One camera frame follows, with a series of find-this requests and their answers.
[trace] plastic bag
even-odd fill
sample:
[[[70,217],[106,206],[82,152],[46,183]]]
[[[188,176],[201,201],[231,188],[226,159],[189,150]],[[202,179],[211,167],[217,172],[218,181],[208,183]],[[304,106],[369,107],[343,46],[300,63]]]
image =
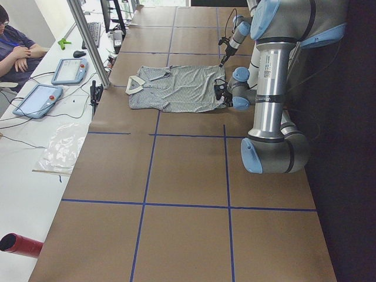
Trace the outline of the plastic bag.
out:
[[[60,126],[33,171],[71,174],[87,133],[88,125]]]

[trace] striped shirt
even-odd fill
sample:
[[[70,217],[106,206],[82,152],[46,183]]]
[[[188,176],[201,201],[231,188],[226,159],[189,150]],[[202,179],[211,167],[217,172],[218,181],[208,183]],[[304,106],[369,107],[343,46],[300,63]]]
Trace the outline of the striped shirt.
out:
[[[199,113],[225,108],[223,98],[216,100],[214,80],[224,79],[218,66],[142,66],[131,76],[127,93],[131,109],[155,108],[163,112]]]

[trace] red cylinder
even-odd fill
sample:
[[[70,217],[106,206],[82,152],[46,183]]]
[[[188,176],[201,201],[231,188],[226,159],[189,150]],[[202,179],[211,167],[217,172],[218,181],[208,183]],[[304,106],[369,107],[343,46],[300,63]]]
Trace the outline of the red cylinder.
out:
[[[9,233],[0,241],[0,250],[22,256],[38,258],[43,243],[15,234]]]

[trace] table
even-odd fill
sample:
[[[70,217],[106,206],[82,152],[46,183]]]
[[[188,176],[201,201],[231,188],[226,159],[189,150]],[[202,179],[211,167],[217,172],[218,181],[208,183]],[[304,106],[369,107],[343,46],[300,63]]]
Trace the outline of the table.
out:
[[[243,168],[253,109],[128,107],[142,65],[217,65],[231,10],[135,13],[30,282],[335,281],[304,170]],[[252,49],[244,42],[227,78]]]
[[[99,14],[93,14],[88,21],[103,21]],[[62,37],[70,26],[62,32]],[[113,52],[112,42],[108,40],[102,27],[99,53],[103,61],[106,60],[109,51]],[[46,72],[54,72],[58,62],[62,58],[72,58],[75,50],[81,50],[82,38],[74,28],[67,38],[72,44],[67,44],[64,51],[57,41],[38,65],[32,77],[42,84],[51,84],[52,74],[38,76]],[[100,84],[96,71],[88,55],[88,72],[83,82],[78,86],[63,86],[64,96],[48,112],[48,115],[68,114],[76,118],[63,116],[46,116],[42,119],[31,120],[23,125],[0,132],[12,139],[21,140],[35,146],[47,146],[58,127],[75,123],[88,127],[92,120],[92,107],[90,105],[89,87],[95,79]],[[36,85],[30,80],[18,93],[17,97],[25,97]],[[0,120],[14,118],[14,107],[10,106]],[[16,118],[0,122],[0,127],[18,125],[27,121],[25,118]],[[0,236],[8,233],[17,233],[38,241],[44,241],[51,226],[56,209],[58,208],[62,194],[69,180],[69,175],[33,172],[36,162],[40,159],[43,149],[34,149],[26,144],[14,142],[4,137],[0,139]],[[0,280],[11,282],[27,281],[35,266],[36,259],[17,256],[9,253],[0,253]]]

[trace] black wall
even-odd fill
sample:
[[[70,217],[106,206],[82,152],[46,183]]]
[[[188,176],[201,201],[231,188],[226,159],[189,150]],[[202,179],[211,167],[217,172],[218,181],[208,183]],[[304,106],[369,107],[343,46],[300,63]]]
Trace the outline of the black wall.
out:
[[[338,282],[376,281],[376,1],[350,1],[338,44],[305,51],[291,117],[313,141],[306,172]]]
[[[191,6],[247,7],[247,0],[191,0]]]

